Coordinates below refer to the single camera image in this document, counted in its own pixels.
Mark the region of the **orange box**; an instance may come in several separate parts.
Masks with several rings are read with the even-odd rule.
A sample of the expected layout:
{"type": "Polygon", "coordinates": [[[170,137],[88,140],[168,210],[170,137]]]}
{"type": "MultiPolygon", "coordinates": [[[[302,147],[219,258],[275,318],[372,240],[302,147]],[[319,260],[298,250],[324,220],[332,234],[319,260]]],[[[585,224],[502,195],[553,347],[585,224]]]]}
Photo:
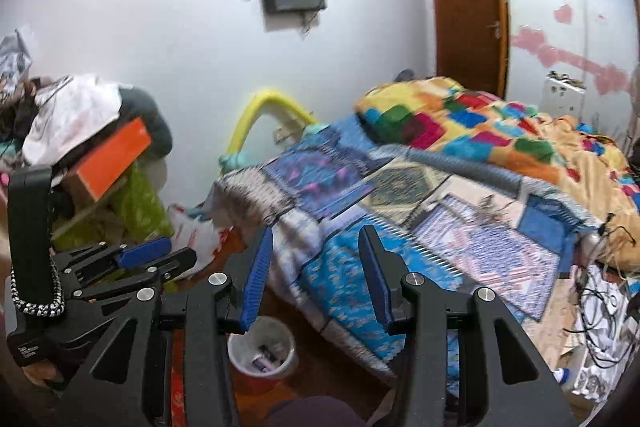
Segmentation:
{"type": "Polygon", "coordinates": [[[77,207],[96,204],[150,145],[142,118],[129,121],[81,158],[64,176],[62,185],[77,207]]]}

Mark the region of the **white trash bucket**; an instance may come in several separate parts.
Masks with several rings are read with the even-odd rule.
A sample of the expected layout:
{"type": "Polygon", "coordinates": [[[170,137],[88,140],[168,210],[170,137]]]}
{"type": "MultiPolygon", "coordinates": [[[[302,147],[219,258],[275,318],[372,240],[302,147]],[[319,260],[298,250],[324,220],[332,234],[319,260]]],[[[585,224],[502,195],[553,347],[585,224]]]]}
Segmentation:
{"type": "Polygon", "coordinates": [[[291,329],[275,317],[261,315],[244,334],[231,334],[228,357],[242,375],[261,381],[283,381],[298,364],[291,329]]]}

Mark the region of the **brown wooden door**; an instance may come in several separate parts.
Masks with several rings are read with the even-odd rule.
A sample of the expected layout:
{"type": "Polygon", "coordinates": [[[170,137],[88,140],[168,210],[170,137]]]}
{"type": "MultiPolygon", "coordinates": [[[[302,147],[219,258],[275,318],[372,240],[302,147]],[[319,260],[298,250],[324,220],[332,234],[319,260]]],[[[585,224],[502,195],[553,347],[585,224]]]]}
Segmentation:
{"type": "Polygon", "coordinates": [[[436,72],[463,87],[506,92],[504,0],[434,0],[436,72]]]}

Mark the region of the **pile of clothes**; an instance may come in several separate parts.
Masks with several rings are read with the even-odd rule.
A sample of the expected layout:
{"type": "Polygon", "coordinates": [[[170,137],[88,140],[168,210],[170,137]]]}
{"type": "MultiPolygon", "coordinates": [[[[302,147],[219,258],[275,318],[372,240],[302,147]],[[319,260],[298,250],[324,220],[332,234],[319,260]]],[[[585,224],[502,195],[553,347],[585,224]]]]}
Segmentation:
{"type": "Polygon", "coordinates": [[[119,244],[174,233],[156,188],[144,172],[172,150],[172,135],[148,92],[94,74],[34,77],[25,39],[1,39],[1,187],[23,167],[52,169],[54,246],[119,244]],[[81,158],[129,121],[141,117],[151,145],[96,204],[77,207],[62,185],[81,158]]]}

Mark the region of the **colourful block blanket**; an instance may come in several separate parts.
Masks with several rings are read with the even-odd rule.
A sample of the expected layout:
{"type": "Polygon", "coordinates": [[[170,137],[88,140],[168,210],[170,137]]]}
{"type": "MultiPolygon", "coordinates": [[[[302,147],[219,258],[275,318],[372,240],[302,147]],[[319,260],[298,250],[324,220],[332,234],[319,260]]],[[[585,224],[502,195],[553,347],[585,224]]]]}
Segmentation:
{"type": "Polygon", "coordinates": [[[546,181],[594,217],[638,228],[639,187],[624,154],[606,136],[585,132],[573,117],[553,118],[448,77],[381,84],[360,98],[355,112],[378,142],[546,181]]]}

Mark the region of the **white electrical box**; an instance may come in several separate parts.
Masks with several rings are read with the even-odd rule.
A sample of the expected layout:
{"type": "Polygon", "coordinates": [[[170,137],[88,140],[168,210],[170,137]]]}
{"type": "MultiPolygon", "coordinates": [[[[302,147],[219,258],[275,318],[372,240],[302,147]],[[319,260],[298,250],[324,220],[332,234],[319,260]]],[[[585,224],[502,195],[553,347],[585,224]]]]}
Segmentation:
{"type": "Polygon", "coordinates": [[[582,80],[570,78],[567,74],[548,72],[539,109],[553,118],[570,116],[582,119],[585,103],[585,86],[582,80]]]}

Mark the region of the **patchwork patterned bedsheet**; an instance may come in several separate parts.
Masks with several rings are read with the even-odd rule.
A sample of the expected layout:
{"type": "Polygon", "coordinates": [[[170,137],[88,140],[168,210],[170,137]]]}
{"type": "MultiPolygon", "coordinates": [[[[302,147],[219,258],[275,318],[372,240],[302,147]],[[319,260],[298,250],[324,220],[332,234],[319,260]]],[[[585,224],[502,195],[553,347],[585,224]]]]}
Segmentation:
{"type": "Polygon", "coordinates": [[[358,256],[361,228],[371,225],[409,270],[442,288],[493,289],[529,325],[542,320],[579,242],[598,226],[547,182],[376,145],[356,117],[311,127],[270,161],[224,174],[203,207],[244,235],[269,225],[269,287],[386,383],[404,340],[374,316],[358,256]]]}

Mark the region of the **yellow foam tube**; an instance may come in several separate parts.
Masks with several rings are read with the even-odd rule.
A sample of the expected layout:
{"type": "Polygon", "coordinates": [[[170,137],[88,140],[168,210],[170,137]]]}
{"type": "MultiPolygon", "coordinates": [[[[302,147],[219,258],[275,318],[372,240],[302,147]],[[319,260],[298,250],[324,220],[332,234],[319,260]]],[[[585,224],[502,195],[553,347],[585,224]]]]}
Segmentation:
{"type": "Polygon", "coordinates": [[[252,95],[236,123],[226,151],[218,157],[221,174],[252,165],[244,145],[256,124],[262,134],[271,131],[268,144],[285,148],[298,143],[306,134],[314,134],[323,124],[292,96],[274,89],[264,89],[252,95]]]}

